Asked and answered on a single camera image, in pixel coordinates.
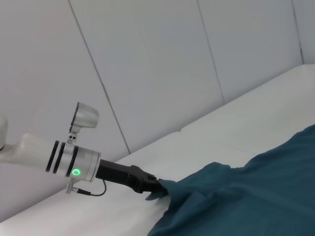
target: black cable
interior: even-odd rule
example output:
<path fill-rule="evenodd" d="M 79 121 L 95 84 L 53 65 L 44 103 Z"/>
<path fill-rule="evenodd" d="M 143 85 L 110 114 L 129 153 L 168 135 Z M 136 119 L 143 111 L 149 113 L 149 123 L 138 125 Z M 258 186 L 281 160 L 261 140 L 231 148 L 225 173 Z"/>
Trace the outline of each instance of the black cable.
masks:
<path fill-rule="evenodd" d="M 103 183 L 104 183 L 105 189 L 104 189 L 104 192 L 102 192 L 101 194 L 92 194 L 91 192 L 85 191 L 85 190 L 83 190 L 81 188 L 78 188 L 77 193 L 88 195 L 88 196 L 93 196 L 93 197 L 103 196 L 106 193 L 106 190 L 107 190 L 107 186 L 106 186 L 105 180 L 103 180 Z"/>
<path fill-rule="evenodd" d="M 102 192 L 101 194 L 92 194 L 91 193 L 91 196 L 93 196 L 93 197 L 100 197 L 100 196 L 103 196 L 106 193 L 107 186 L 106 186 L 105 180 L 103 180 L 103 183 L 104 183 L 104 187 L 105 187 L 104 192 Z"/>

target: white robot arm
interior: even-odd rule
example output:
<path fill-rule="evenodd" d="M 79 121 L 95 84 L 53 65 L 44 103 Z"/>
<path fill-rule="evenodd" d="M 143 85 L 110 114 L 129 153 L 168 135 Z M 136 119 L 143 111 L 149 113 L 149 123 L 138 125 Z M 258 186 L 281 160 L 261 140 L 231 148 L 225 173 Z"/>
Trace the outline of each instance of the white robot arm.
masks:
<path fill-rule="evenodd" d="M 78 103 L 66 142 L 48 142 L 32 134 L 25 134 L 15 145 L 5 144 L 8 122 L 0 114 L 0 162 L 39 168 L 48 173 L 71 178 L 66 193 L 92 195 L 73 187 L 74 181 L 107 180 L 132 188 L 137 193 L 165 191 L 153 175 L 136 166 L 123 166 L 101 160 L 99 152 L 75 145 L 81 128 L 95 128 L 98 112 L 93 107 Z"/>

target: green light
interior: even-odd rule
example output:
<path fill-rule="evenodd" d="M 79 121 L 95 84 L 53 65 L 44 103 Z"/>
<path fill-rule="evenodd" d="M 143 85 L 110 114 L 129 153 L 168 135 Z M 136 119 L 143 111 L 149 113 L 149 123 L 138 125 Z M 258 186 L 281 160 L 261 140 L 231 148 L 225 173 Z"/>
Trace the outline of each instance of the green light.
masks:
<path fill-rule="evenodd" d="M 81 171 L 80 171 L 79 169 L 74 169 L 74 170 L 72 171 L 72 174 L 73 174 L 74 176 L 79 176 L 79 175 L 81 174 Z"/>

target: black stripe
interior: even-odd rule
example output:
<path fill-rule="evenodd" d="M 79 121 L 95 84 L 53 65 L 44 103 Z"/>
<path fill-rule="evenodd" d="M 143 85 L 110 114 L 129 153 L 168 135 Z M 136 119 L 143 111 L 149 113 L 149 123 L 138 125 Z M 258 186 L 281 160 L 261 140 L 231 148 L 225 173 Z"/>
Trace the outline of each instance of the black stripe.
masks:
<path fill-rule="evenodd" d="M 57 158 L 56 163 L 55 163 L 55 167 L 54 167 L 54 170 L 53 170 L 53 174 L 55 174 L 55 173 L 57 172 L 57 169 L 58 169 L 58 167 L 59 167 L 61 158 L 62 158 L 62 156 L 63 156 L 64 146 L 65 146 L 65 143 L 62 143 L 62 144 L 61 144 L 61 147 L 60 147 L 59 154 L 58 154 L 58 158 Z"/>
<path fill-rule="evenodd" d="M 69 175 L 70 175 L 70 172 L 71 172 L 71 170 L 72 170 L 73 164 L 74 164 L 74 162 L 75 162 L 75 158 L 77 157 L 78 149 L 79 149 L 78 146 L 75 146 L 75 147 L 74 147 L 72 159 L 71 159 L 71 162 L 70 162 L 70 165 L 69 165 L 67 174 L 65 175 L 66 177 L 69 177 Z"/>
<path fill-rule="evenodd" d="M 48 164 L 47 164 L 47 167 L 46 167 L 46 172 L 50 171 L 50 167 L 51 167 L 51 164 L 53 163 L 53 160 L 54 160 L 54 157 L 55 157 L 58 145 L 59 145 L 59 141 L 56 140 L 54 148 L 53 148 L 53 150 L 52 150 L 52 152 L 50 154 L 50 158 L 49 158 L 49 161 L 48 161 Z"/>

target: towel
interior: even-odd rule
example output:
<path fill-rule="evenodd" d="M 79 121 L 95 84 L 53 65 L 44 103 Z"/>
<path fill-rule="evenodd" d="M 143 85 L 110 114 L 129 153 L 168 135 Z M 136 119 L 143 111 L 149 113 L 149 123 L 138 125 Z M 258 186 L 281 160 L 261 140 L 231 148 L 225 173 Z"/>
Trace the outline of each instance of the towel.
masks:
<path fill-rule="evenodd" d="M 245 167 L 211 163 L 160 183 L 171 202 L 149 236 L 313 236 L 315 125 Z"/>

